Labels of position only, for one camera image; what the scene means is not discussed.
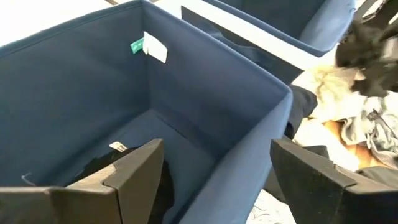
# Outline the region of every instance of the wooden floor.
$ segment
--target wooden floor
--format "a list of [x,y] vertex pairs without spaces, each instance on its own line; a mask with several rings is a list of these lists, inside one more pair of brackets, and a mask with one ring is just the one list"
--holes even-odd
[[380,161],[378,161],[375,157],[372,156],[370,150],[363,146],[347,146],[345,142],[341,138],[341,123],[336,121],[328,121],[323,124],[326,128],[331,131],[337,139],[344,145],[347,150],[354,154],[359,159],[359,168],[364,167],[372,167],[372,166],[386,166]]

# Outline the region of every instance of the storage bin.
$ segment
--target storage bin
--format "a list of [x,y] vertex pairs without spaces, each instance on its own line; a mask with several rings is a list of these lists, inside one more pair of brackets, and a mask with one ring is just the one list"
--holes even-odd
[[154,139],[93,158],[66,187],[0,187],[0,223],[162,223],[174,194],[163,158],[163,141]]
[[112,142],[162,138],[175,189],[164,223],[244,223],[291,103],[288,86],[242,55],[127,2],[0,49],[0,186],[27,187],[30,174],[63,187]]
[[[189,10],[183,7],[182,18],[202,30],[211,29],[212,35],[219,32],[217,36],[222,35],[224,43],[231,45],[228,42],[232,42],[236,45],[234,49],[239,53],[288,84],[302,70],[317,65],[316,59],[329,52],[340,41],[351,24],[355,11],[354,0],[205,1],[252,24],[268,36],[276,37],[287,46],[271,42],[270,37],[265,36],[253,42],[255,37],[247,39],[244,36],[256,34],[248,34],[245,29],[232,32],[229,26],[237,24],[236,21],[232,22],[232,16],[227,15],[229,26],[219,26],[218,20],[223,20],[226,15],[216,10],[209,10],[208,6],[205,7],[199,2],[193,5],[192,1],[182,1],[183,6],[191,5]],[[212,23],[209,23],[207,19],[210,19],[209,16],[215,16],[215,13],[217,13],[216,20],[210,20]],[[267,46],[259,47],[259,42]],[[278,55],[279,58],[275,57],[275,51],[284,54],[284,60],[279,59]]]

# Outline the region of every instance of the black fabric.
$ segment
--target black fabric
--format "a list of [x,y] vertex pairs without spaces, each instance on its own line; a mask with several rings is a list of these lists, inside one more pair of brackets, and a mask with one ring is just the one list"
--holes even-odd
[[[282,138],[285,141],[293,143],[288,137],[284,136]],[[325,157],[329,159],[329,153],[326,146],[307,146],[303,147],[310,152],[318,154],[319,156]],[[279,185],[278,179],[276,177],[276,173],[274,168],[271,168],[266,183],[264,184],[263,189],[278,199],[280,202],[287,203],[284,194],[282,193],[282,189]]]
[[[126,149],[123,152],[112,150],[104,156],[94,158],[85,166],[84,170],[74,178],[71,184],[91,174],[94,174],[95,172],[98,172],[99,170],[112,164],[113,162],[117,161],[118,159],[129,154],[137,148],[139,147],[132,147]],[[148,224],[161,224],[166,211],[171,208],[173,204],[174,187],[172,176],[170,175],[169,164],[166,161],[163,161],[162,174],[160,176],[160,182],[157,189],[154,206],[152,207],[152,211],[150,213]]]
[[303,118],[310,116],[312,111],[317,107],[317,96],[311,91],[308,91],[299,86],[290,85],[293,92],[293,105],[289,115],[289,122],[287,123],[285,135],[289,139],[293,139]]
[[351,32],[337,46],[335,54],[337,67],[360,69],[365,77],[356,80],[351,91],[367,97],[385,97],[388,90],[396,89],[398,60],[383,55],[388,45],[386,40],[397,33],[398,21],[385,27],[372,27],[358,21],[352,23]]
[[356,172],[379,183],[398,189],[398,170],[375,166],[366,167]]

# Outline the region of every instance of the white tag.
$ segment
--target white tag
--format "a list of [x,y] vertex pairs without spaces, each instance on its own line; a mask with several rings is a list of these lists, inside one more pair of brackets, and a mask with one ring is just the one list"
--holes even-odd
[[163,63],[166,63],[167,59],[167,48],[164,46],[156,37],[148,34],[144,31],[144,44],[142,46],[142,50],[145,54],[149,54],[160,60]]
[[109,145],[112,149],[116,149],[119,152],[123,152],[127,149],[126,146],[124,146],[123,144],[121,144],[120,142],[114,142],[112,144]]

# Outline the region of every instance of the clothing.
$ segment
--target clothing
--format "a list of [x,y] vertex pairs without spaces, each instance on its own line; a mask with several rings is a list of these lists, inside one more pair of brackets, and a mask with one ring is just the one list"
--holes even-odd
[[393,170],[382,166],[375,166],[366,167],[356,172],[372,180],[398,189],[398,170]]
[[[77,182],[95,172],[101,170],[102,168],[112,164],[123,156],[129,154],[133,150],[139,147],[132,147],[119,152],[117,150],[112,150],[111,152],[99,157],[94,158],[90,161],[84,168],[84,170],[78,174],[74,180],[71,182]],[[169,171],[169,165],[166,161],[163,161],[162,173],[160,175],[160,182],[157,189],[154,205],[150,213],[148,224],[161,224],[166,211],[171,208],[174,204],[174,187],[172,177]]]
[[295,224],[295,221],[288,205],[261,190],[246,224]]
[[[291,141],[294,138],[303,118],[308,117],[308,115],[310,115],[313,109],[317,106],[317,96],[312,92],[295,85],[290,85],[290,89],[293,93],[293,104],[292,109],[290,110],[285,135],[282,137],[282,139],[286,139],[286,141]],[[263,189],[270,192],[281,202],[285,203],[285,197],[280,189],[275,170],[273,168],[271,168],[269,172]]]
[[295,85],[290,85],[289,87],[293,93],[293,104],[290,110],[285,135],[289,139],[293,139],[303,118],[307,118],[318,103],[317,96],[311,91]]
[[350,88],[354,79],[362,78],[357,69],[326,65],[304,71],[292,84],[316,94],[318,105],[309,117],[323,123],[360,114],[366,97],[353,93]]
[[374,157],[398,168],[398,93],[368,98],[358,116],[343,119],[341,137],[347,145],[367,146]]

